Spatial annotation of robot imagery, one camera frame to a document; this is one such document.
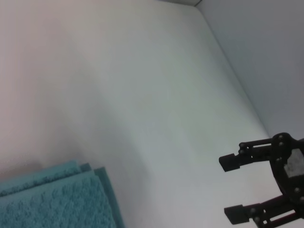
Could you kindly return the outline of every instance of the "teal towel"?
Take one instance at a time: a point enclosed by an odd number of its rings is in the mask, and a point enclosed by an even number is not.
[[[115,228],[93,171],[0,198],[1,228]]]
[[[50,183],[81,172],[76,161],[53,166],[39,172],[23,175],[0,183],[0,197],[7,196],[22,190],[30,189],[45,183]]]

